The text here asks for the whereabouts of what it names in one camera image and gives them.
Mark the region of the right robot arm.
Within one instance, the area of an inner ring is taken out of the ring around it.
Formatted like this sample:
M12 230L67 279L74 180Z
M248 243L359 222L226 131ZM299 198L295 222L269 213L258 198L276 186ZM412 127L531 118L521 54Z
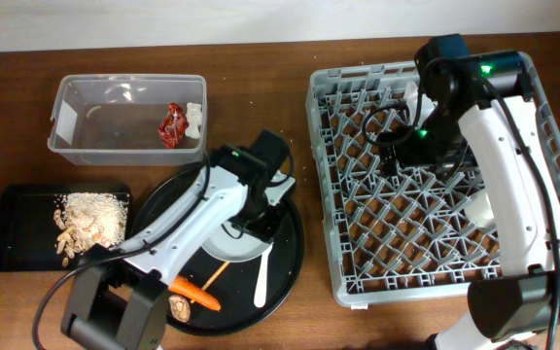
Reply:
M560 326L560 201L537 127L531 73L516 51L473 54L464 38L431 38L414 56L417 96L435 109L404 102L408 126L374 140L382 169L460 166L472 156L479 168L499 238L499 278L468 288L468 312L427 339L430 349L509 349Z

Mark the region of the white plastic fork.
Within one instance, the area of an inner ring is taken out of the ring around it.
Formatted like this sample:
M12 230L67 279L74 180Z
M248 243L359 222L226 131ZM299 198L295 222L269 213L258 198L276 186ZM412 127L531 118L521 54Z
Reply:
M261 255L261 264L259 269L259 275L254 292L254 305L257 308L264 307L266 303L266 293L267 293L267 275L268 275L268 261L269 255L273 249L273 245L270 244Z

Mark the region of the white tissue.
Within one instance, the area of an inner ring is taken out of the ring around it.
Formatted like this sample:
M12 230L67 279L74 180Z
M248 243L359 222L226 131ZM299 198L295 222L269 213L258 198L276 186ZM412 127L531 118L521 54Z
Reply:
M202 124L202 105L197 103L188 102L186 119L188 122L188 127L185 131L185 135L191 139L200 138L200 127Z

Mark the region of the rice and peanut shells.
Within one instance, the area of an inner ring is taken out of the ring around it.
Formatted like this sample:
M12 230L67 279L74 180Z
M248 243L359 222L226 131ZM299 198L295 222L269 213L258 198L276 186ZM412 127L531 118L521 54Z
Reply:
M113 249L125 241L130 194L72 192L55 197L52 219L59 229L54 244L69 267L94 245Z

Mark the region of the grey plate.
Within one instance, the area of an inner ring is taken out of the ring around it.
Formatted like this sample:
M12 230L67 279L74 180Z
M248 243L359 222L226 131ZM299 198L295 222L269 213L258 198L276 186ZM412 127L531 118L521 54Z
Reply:
M239 233L239 230L224 223L208 237L201 248L216 260L245 263L259 257L271 246L250 234Z

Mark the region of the red snack wrapper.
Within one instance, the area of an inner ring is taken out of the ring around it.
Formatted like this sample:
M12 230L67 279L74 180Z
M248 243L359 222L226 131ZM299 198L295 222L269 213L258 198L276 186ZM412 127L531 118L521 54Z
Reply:
M176 149L185 137L189 126L183 109L177 103L170 103L168 112L158 128L159 140L167 149Z

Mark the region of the wooden chopstick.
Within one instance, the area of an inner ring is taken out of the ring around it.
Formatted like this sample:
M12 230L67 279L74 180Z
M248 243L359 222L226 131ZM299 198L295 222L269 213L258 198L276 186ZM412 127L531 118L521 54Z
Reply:
M215 273L205 282L205 284L200 288L201 291L206 291L206 289L221 275L221 273L228 267L230 262L224 262Z

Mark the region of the small white cup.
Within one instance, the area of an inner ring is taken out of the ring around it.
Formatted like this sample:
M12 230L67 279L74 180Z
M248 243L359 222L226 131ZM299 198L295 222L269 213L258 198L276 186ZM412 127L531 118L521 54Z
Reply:
M467 219L478 228L489 228L495 224L490 199L485 189L470 196L470 203L464 212Z

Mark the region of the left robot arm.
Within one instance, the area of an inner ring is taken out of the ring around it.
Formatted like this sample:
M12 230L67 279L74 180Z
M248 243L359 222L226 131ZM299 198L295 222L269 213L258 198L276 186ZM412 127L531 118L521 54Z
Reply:
M288 144L264 130L249 147L206 156L186 191L118 248L90 248L66 274L73 282L61 332L86 349L156 349L165 333L169 286L224 225L271 242L295 180L280 173Z

